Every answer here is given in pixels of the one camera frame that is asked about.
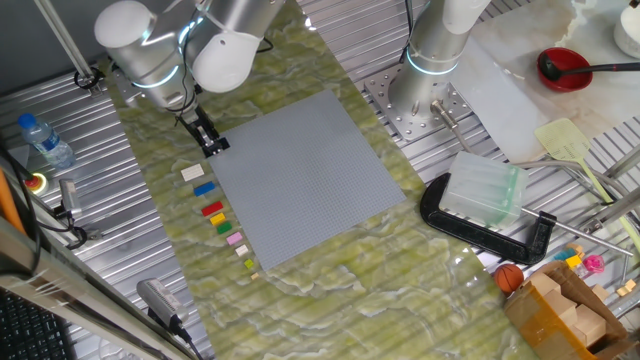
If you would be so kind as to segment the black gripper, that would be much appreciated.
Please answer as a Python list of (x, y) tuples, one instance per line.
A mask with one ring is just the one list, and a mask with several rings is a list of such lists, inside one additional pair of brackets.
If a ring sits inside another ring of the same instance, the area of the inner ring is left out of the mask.
[(190, 106), (184, 111), (179, 111), (176, 118), (186, 128), (197, 131), (203, 130), (203, 135), (197, 133), (194, 139), (200, 145), (204, 154), (212, 154), (212, 151), (224, 151), (228, 148), (228, 141), (221, 137), (211, 126), (209, 117), (200, 105)]

